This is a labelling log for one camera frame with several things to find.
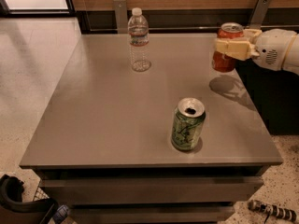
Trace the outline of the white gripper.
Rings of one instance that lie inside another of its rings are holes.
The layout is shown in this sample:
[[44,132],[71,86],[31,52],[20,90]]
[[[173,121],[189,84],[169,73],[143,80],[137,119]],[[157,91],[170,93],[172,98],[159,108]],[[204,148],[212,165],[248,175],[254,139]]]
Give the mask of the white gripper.
[[253,61],[258,66],[272,71],[297,70],[295,31],[272,29],[263,32],[260,29],[245,29],[243,35],[244,38],[217,38],[215,50],[239,61],[254,57]]

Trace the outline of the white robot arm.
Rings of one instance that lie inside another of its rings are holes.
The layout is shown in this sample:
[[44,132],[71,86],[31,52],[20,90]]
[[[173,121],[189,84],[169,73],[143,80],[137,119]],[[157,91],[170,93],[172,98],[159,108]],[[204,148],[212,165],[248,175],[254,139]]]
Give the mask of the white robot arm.
[[239,61],[252,59],[261,68],[299,75],[299,34],[295,31],[245,29],[243,37],[217,38],[215,50]]

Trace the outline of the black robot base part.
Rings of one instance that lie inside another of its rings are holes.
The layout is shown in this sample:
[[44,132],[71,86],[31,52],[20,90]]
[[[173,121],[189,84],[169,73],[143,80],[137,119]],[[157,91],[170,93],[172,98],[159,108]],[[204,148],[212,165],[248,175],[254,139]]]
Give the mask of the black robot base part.
[[15,176],[0,178],[0,224],[48,224],[58,209],[52,198],[24,202],[23,182]]

